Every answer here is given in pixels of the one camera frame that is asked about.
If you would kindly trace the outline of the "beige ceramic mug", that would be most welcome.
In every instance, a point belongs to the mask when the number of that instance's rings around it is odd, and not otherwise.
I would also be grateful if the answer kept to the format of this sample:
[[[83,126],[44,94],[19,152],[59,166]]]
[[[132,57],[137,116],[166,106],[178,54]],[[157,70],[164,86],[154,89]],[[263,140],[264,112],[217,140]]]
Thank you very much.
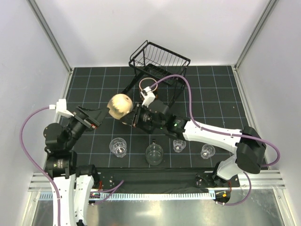
[[[133,109],[133,102],[125,94],[116,94],[108,102],[109,114],[119,120],[129,114]]]

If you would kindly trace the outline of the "black mug with pink rim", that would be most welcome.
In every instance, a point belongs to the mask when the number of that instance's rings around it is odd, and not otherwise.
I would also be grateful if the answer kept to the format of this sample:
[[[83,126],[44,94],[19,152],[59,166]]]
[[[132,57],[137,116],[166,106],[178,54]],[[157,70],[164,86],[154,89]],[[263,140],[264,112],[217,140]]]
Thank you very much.
[[[154,83],[156,83],[157,81],[154,78],[151,77],[145,77],[143,79],[140,80],[139,82],[139,95],[140,95],[140,99],[144,100],[141,92],[144,88],[146,87],[150,87],[151,85],[153,85]],[[158,98],[158,84],[155,85],[152,89],[153,94],[155,95],[155,99]]]

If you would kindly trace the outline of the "grey-green ceramic mug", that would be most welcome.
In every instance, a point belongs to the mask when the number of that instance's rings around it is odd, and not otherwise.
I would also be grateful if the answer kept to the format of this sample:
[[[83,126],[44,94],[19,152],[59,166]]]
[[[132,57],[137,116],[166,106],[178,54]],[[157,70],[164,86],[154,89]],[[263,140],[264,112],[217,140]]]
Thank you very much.
[[[163,160],[163,155],[163,148],[155,143],[149,145],[145,151],[146,161],[151,166],[159,165]]]

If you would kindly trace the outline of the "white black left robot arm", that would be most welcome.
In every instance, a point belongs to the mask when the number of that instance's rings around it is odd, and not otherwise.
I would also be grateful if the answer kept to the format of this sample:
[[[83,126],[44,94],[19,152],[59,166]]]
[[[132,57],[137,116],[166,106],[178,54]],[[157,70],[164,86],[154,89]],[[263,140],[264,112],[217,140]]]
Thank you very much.
[[[77,166],[73,147],[84,132],[97,129],[108,113],[109,108],[89,110],[78,106],[66,126],[51,123],[43,131],[55,226],[87,225],[91,189],[99,185],[100,178],[95,165]]]

